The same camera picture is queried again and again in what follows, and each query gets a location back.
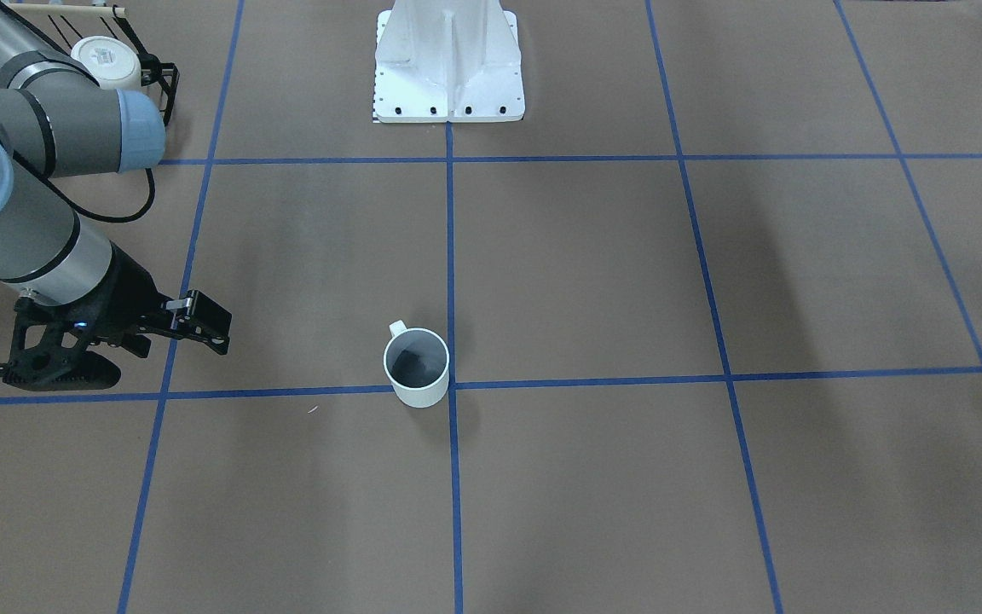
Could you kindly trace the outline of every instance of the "white mug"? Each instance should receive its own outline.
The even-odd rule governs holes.
[[[393,333],[385,346],[385,374],[396,395],[413,408],[428,408],[449,389],[449,348],[439,335],[409,329],[404,320],[389,325]]]

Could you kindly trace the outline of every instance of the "mounting hole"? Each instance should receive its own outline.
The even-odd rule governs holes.
[[[30,362],[30,366],[32,366],[32,370],[35,370],[35,372],[44,370],[50,364],[51,356],[48,354],[37,354],[32,358],[32,362]]]

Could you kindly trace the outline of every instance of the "white rod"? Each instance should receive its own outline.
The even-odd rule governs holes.
[[[124,7],[74,7],[71,4],[18,4],[8,3],[18,15],[65,15],[85,17],[120,17],[128,19]]]

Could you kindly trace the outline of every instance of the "white bracket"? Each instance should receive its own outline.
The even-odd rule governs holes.
[[[373,117],[518,121],[525,115],[517,16],[499,0],[396,0],[378,15]]]

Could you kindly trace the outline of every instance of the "gray robotic arm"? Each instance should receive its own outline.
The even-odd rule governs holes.
[[[228,311],[199,292],[160,294],[49,181],[148,169],[164,148],[163,121],[145,95],[99,89],[0,4],[0,281],[20,293],[4,382],[32,391],[112,387],[119,368],[90,347],[147,357],[147,334],[227,352]],[[43,327],[37,343],[27,338],[33,327]]]

